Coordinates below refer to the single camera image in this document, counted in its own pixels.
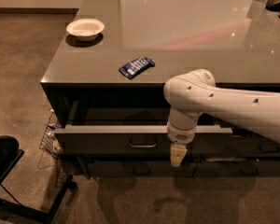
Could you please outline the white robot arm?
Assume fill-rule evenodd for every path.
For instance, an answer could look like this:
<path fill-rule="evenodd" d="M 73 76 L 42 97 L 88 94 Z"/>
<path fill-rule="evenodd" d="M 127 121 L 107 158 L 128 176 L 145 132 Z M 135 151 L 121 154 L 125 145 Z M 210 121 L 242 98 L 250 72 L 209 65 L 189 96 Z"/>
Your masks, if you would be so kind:
<path fill-rule="evenodd" d="M 280 143 L 280 92 L 221 89 L 207 70 L 170 78 L 163 87 L 170 105 L 167 135 L 170 162 L 178 167 L 205 113 Z"/>

